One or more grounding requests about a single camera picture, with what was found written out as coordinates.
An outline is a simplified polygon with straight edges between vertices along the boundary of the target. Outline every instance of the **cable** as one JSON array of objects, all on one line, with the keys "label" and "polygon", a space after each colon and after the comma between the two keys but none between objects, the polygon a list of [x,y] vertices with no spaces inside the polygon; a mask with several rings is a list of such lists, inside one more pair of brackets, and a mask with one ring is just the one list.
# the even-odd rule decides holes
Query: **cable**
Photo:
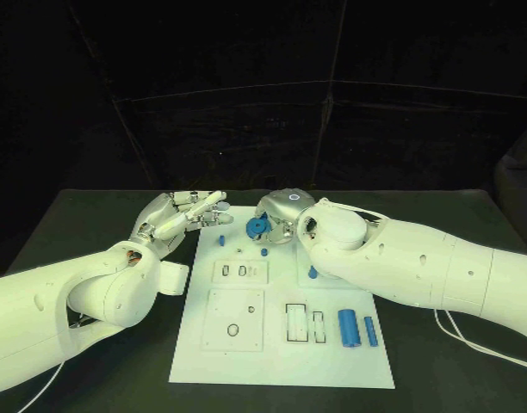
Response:
[{"label": "cable", "polygon": [[441,326],[441,329],[444,330],[444,332],[445,332],[449,336],[452,336],[456,340],[461,340],[464,343],[467,343],[467,345],[468,345],[472,349],[475,349],[477,351],[480,351],[481,353],[490,354],[490,355],[493,355],[494,357],[500,357],[501,359],[508,360],[508,361],[511,361],[513,363],[520,364],[521,366],[527,367],[527,361],[519,360],[519,359],[516,359],[514,357],[510,357],[508,355],[504,355],[504,354],[501,354],[501,353],[497,353],[497,351],[494,351],[493,349],[490,349],[490,348],[487,348],[487,347],[484,347],[484,346],[480,346],[477,343],[471,342],[471,341],[465,338],[465,336],[462,335],[459,326],[456,325],[456,322],[454,321],[451,312],[449,312],[448,310],[445,310],[445,311],[446,311],[446,314],[448,314],[448,318],[451,319],[454,329],[455,329],[456,332],[459,333],[458,336],[456,336],[454,333],[451,333],[451,332],[444,328],[442,323],[441,323],[441,318],[439,318],[439,316],[438,316],[438,310],[436,310],[436,309],[433,309],[433,315],[435,315],[435,321],[438,322],[438,325]]},{"label": "cable", "polygon": [[63,362],[58,365],[58,369],[57,372],[53,374],[53,377],[50,378],[50,382],[47,383],[47,385],[43,387],[41,392],[37,394],[35,398],[28,402],[28,404],[22,407],[22,409],[18,411],[18,413],[22,413],[31,406],[33,403],[38,400],[38,397],[43,395],[44,391],[50,388],[50,384],[53,383],[53,380],[56,379],[58,372],[61,371],[63,365],[66,364],[66,362]]}]

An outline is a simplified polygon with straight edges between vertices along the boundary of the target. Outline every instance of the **blue object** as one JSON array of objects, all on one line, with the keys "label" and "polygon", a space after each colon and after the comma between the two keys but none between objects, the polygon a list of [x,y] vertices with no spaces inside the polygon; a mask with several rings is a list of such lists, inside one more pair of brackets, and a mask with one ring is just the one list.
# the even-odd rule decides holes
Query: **blue object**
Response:
[{"label": "blue object", "polygon": [[318,270],[317,270],[317,268],[315,268],[314,266],[311,266],[311,269],[309,269],[309,278],[311,278],[312,280],[315,280],[317,277],[318,277]]},{"label": "blue object", "polygon": [[270,225],[270,221],[268,220],[268,214],[265,213],[260,218],[252,218],[247,221],[247,236],[255,239],[259,235],[270,232],[273,230],[273,226]]},{"label": "blue object", "polygon": [[370,345],[379,347],[379,337],[376,336],[376,327],[373,326],[373,318],[366,317],[367,337],[370,338]]},{"label": "blue object", "polygon": [[345,347],[361,346],[360,327],[357,325],[357,316],[354,310],[347,309],[338,312],[338,321],[341,322],[343,345]]}]

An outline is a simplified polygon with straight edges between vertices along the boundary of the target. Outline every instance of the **dark table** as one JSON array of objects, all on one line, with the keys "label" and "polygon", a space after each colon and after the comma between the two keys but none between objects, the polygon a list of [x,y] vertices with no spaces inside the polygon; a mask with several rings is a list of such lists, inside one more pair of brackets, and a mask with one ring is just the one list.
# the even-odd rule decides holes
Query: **dark table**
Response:
[{"label": "dark table", "polygon": [[[269,191],[230,191],[234,205],[255,206]],[[11,272],[106,250],[126,239],[158,191],[66,190],[50,207]],[[319,199],[431,225],[497,248],[527,247],[485,192],[325,192]],[[193,265],[200,234],[167,258]],[[168,383],[184,296],[161,295],[142,323],[67,361],[30,412],[369,411],[527,412],[527,369],[481,354],[439,330],[433,312],[376,297],[396,390]],[[455,315],[469,340],[527,360],[527,338],[506,327]],[[18,411],[53,370],[0,392],[0,412]]]}]

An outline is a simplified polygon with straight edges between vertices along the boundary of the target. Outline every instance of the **robotic hand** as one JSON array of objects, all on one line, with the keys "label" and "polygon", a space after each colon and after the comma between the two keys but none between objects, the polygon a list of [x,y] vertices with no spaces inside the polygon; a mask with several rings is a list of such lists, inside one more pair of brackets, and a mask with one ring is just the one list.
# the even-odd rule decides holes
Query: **robotic hand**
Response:
[{"label": "robotic hand", "polygon": [[[262,198],[247,233],[256,242],[288,243],[296,237],[319,274],[344,278],[383,298],[467,312],[527,336],[527,255],[327,198],[317,203],[299,189]],[[456,338],[500,355],[462,335]]]},{"label": "robotic hand", "polygon": [[[129,241],[0,278],[0,391],[139,323],[158,292],[184,293],[190,268],[161,259],[185,231],[233,222],[221,212],[226,198],[220,191],[161,194],[139,214]],[[86,315],[73,325],[67,306]]]}]

